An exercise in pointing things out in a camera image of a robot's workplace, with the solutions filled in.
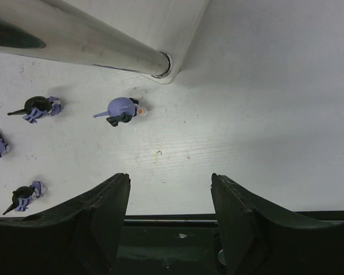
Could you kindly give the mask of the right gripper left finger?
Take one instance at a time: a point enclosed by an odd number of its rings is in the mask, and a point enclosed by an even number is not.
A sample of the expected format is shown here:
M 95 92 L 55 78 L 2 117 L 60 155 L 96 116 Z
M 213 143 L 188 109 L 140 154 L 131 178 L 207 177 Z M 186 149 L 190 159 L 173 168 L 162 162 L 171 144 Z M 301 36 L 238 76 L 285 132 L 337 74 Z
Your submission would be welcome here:
M 108 274 L 130 195 L 118 173 L 55 207 L 0 218 L 0 274 Z

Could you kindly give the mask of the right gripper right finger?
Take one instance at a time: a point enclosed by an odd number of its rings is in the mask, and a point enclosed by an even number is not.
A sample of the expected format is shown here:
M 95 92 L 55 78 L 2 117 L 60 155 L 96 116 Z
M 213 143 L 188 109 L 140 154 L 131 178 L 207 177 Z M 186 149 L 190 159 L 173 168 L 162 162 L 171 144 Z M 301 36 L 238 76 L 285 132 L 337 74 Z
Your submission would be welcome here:
M 225 175 L 211 193 L 228 274 L 344 274 L 344 211 L 290 211 Z

